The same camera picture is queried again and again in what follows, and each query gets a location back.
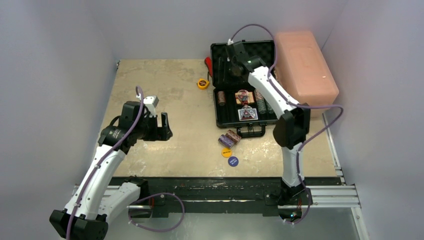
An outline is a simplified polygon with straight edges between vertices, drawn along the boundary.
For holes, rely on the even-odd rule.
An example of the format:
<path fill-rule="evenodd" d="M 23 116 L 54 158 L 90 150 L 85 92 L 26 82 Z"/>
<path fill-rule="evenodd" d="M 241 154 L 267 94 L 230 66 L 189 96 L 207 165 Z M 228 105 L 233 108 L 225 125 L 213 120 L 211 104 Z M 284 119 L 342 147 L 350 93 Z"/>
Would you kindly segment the brown poker chip roll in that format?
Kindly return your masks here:
<path fill-rule="evenodd" d="M 224 91 L 218 91 L 217 92 L 217 103 L 219 106 L 225 106 L 226 105 L 226 94 Z"/>

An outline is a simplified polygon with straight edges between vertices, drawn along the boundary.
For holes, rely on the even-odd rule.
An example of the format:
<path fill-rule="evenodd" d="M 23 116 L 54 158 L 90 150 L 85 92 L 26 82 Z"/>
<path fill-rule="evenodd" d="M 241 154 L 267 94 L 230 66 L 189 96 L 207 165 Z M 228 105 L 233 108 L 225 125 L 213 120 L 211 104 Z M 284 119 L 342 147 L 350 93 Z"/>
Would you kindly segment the purple poker chip roll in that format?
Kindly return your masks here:
<path fill-rule="evenodd" d="M 227 137 L 226 135 L 222 134 L 218 138 L 218 142 L 223 145 L 225 148 L 231 149 L 234 146 L 234 142 Z"/>

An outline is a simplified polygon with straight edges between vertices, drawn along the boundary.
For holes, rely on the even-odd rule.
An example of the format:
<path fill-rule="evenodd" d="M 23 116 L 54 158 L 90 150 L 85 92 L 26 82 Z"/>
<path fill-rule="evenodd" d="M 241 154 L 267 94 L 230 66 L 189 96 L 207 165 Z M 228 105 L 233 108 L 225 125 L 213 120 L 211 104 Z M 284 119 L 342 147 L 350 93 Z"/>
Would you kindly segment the red black chip roll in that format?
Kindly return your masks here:
<path fill-rule="evenodd" d="M 234 144 L 238 144 L 242 139 L 241 136 L 239 136 L 236 132 L 230 129 L 225 133 L 225 136 L 229 138 L 232 142 L 234 142 Z"/>

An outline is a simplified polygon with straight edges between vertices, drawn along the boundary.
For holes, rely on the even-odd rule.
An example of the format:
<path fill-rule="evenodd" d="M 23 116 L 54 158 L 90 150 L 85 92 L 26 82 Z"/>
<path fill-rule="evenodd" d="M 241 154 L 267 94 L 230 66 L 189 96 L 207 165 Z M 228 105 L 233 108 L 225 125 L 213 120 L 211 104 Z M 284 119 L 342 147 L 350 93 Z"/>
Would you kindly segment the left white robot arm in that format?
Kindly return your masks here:
<path fill-rule="evenodd" d="M 166 112 L 158 116 L 151 103 L 124 103 L 121 114 L 101 131 L 80 186 L 65 207 L 49 217 L 59 236 L 66 240 L 103 240 L 109 224 L 129 204 L 152 204 L 148 181 L 136 176 L 126 178 L 108 200 L 103 197 L 118 166 L 138 140 L 168 141 L 172 136 Z"/>

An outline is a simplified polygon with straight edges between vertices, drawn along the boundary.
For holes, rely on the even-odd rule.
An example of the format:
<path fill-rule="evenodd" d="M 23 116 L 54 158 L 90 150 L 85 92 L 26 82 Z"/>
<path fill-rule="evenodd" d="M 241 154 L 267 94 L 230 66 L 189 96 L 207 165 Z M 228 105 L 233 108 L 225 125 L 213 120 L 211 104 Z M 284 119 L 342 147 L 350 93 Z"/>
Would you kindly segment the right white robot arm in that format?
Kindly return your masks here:
<path fill-rule="evenodd" d="M 301 193 L 310 193 L 303 176 L 303 148 L 308 143 L 306 137 L 310 130 L 311 107 L 290 96 L 274 78 L 265 61 L 248 53 L 245 41 L 229 41 L 225 51 L 228 67 L 224 72 L 230 80 L 238 87 L 249 84 L 258 90 L 277 117 L 273 137 L 283 155 L 280 196 L 284 202 L 292 204 Z"/>

